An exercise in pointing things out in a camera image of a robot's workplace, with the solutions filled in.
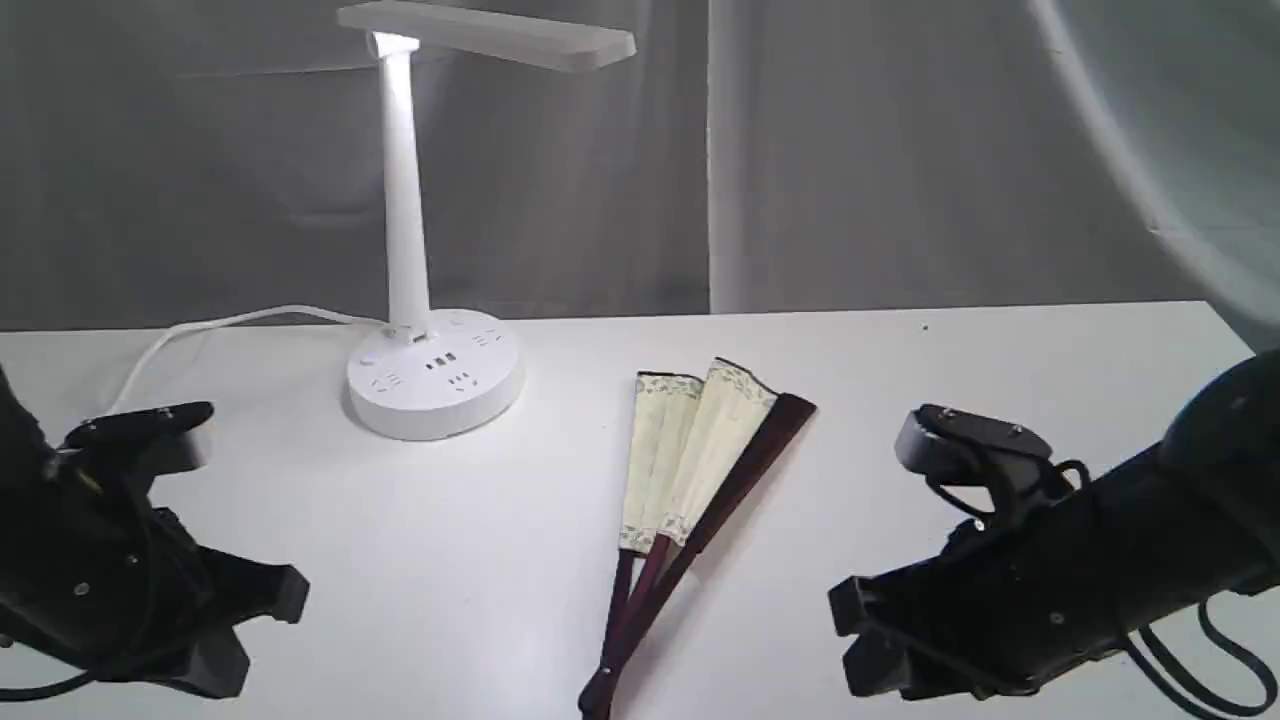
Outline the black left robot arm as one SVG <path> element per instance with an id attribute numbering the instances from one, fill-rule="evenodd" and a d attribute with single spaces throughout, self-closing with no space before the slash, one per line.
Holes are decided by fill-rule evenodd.
<path id="1" fill-rule="evenodd" d="M 241 694 L 251 660 L 237 626 L 301 620 L 310 584 L 291 565 L 197 542 L 154 482 L 204 465 L 207 401 L 90 418 L 49 442 L 3 383 L 1 632 L 61 661 L 59 682 L 6 687 L 6 705 L 92 683 L 147 683 L 204 700 Z"/>

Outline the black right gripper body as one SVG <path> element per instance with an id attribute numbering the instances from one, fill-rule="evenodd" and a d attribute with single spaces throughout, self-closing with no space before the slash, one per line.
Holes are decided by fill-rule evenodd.
<path id="1" fill-rule="evenodd" d="M 879 689 L 904 698 L 1034 694 L 1121 648 L 1132 538 L 1110 521 L 1046 524 L 879 578 Z"/>

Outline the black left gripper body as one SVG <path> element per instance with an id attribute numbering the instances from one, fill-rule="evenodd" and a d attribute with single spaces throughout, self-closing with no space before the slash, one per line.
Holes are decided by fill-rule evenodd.
<path id="1" fill-rule="evenodd" d="M 165 657 L 216 626 L 201 546 L 148 496 L 72 473 L 3 480 L 3 634 L 76 682 L 165 683 Z"/>

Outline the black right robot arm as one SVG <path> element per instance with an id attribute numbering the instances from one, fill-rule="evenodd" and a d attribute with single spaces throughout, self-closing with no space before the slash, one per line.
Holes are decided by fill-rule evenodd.
<path id="1" fill-rule="evenodd" d="M 1196 717 L 1276 703 L 1276 674 L 1207 609 L 1277 585 L 1276 351 L 1098 477 L 1023 425 L 936 404 L 906 415 L 895 452 L 966 519 L 936 556 L 829 591 L 852 696 L 1028 697 L 1125 653 Z"/>

